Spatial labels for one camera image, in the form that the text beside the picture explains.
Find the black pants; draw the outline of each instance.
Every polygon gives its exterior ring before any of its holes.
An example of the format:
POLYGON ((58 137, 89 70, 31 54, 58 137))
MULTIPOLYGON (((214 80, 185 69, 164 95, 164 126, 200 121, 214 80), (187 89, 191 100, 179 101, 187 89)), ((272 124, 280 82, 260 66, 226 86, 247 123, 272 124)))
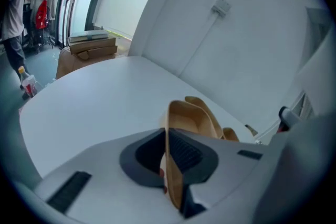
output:
POLYGON ((25 64, 26 58, 21 47, 21 42, 22 42, 21 35, 3 41, 10 66, 15 70, 19 78, 20 74, 18 69, 20 66, 23 66, 26 72, 29 73, 25 64))

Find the cardboard box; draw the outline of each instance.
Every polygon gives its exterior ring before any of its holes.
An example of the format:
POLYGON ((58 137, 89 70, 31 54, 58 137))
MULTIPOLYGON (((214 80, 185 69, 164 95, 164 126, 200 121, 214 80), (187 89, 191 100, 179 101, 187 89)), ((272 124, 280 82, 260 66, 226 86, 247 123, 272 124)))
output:
POLYGON ((93 63, 114 59, 118 48, 115 43, 116 38, 111 37, 76 42, 65 47, 59 53, 56 79, 93 63))

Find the person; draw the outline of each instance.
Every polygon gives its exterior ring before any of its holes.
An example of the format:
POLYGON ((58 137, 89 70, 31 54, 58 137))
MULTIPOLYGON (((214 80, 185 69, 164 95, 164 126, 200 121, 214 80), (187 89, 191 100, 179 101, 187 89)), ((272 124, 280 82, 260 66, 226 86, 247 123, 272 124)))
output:
POLYGON ((10 66, 20 78, 19 67, 23 66, 27 73, 26 58, 22 50, 24 0, 8 0, 2 23, 2 40, 10 66))
POLYGON ((24 5, 23 5, 23 24, 27 30, 27 39, 28 42, 31 42, 31 23, 30 23, 30 16, 31 16, 31 11, 32 8, 30 7, 31 0, 24 0, 24 5))

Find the white table surface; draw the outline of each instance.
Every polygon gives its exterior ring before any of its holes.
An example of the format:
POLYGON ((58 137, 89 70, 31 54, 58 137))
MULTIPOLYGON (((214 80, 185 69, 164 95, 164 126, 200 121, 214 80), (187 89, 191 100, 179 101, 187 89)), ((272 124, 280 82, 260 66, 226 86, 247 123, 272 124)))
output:
POLYGON ((237 119, 187 83, 143 57, 107 60, 76 70, 23 107, 20 125, 42 177, 86 148, 160 127, 169 102, 200 97, 222 127, 254 143, 237 119))

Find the black slot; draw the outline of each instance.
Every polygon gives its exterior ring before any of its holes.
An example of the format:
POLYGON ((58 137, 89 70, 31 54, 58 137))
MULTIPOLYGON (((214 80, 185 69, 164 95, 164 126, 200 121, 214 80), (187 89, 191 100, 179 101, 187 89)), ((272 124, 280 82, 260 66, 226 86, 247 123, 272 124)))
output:
POLYGON ((244 156, 244 157, 251 158, 251 159, 256 159, 256 160, 260 160, 261 157, 263 156, 261 153, 257 153, 253 151, 246 151, 246 150, 238 151, 237 154, 244 156))
POLYGON ((86 172, 75 172, 47 201, 47 204, 64 214, 90 178, 91 175, 86 172))

